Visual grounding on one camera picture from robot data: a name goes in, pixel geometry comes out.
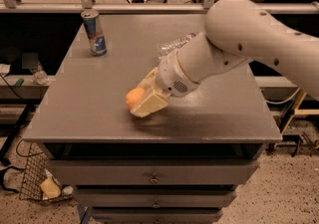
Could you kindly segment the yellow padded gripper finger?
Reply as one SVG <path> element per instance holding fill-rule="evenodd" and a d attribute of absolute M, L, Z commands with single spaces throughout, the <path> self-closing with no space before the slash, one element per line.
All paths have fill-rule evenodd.
<path fill-rule="evenodd" d="M 152 89 L 156 84 L 156 73 L 158 68 L 153 68 L 138 84 L 139 88 Z"/>
<path fill-rule="evenodd" d="M 135 116 L 144 117 L 165 108 L 167 105 L 168 100 L 166 95 L 156 90 L 148 89 L 130 112 Z"/>

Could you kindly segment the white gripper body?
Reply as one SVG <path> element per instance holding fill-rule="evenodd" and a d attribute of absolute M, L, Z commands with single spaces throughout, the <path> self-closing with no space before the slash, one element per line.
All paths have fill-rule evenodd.
<path fill-rule="evenodd" d="M 195 91 L 199 83 L 193 82 L 183 71 L 178 50 L 163 57 L 156 72 L 156 83 L 172 97 L 182 98 Z"/>

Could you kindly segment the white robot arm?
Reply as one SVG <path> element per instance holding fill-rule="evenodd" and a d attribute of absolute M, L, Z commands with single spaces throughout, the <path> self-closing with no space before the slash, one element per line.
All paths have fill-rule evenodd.
<path fill-rule="evenodd" d="M 219 0 L 205 15 L 204 30 L 160 59 L 127 102 L 144 117 L 182 98 L 207 78 L 251 61 L 275 70 L 319 100 L 319 38 L 282 24 L 250 0 Z"/>

